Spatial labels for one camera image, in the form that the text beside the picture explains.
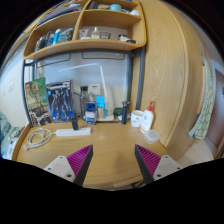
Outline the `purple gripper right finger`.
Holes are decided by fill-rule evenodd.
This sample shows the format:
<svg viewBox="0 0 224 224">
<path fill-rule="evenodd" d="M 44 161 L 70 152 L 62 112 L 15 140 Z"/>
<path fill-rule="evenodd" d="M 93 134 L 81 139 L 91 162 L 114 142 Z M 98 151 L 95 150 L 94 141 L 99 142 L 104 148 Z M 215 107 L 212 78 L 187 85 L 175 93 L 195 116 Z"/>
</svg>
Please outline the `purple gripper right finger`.
<svg viewBox="0 0 224 224">
<path fill-rule="evenodd" d="M 159 156 L 140 145 L 135 145 L 134 154 L 145 184 L 150 184 L 182 169 L 181 165 L 169 155 Z"/>
</svg>

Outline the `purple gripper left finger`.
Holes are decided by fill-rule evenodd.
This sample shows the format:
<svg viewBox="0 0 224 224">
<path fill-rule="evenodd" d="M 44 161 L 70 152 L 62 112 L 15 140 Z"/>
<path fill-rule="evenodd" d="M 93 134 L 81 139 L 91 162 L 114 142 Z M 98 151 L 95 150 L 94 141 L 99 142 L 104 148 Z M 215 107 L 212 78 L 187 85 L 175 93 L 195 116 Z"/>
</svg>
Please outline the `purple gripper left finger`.
<svg viewBox="0 0 224 224">
<path fill-rule="evenodd" d="M 92 160 L 93 146 L 86 146 L 69 156 L 58 156 L 44 170 L 82 186 Z"/>
</svg>

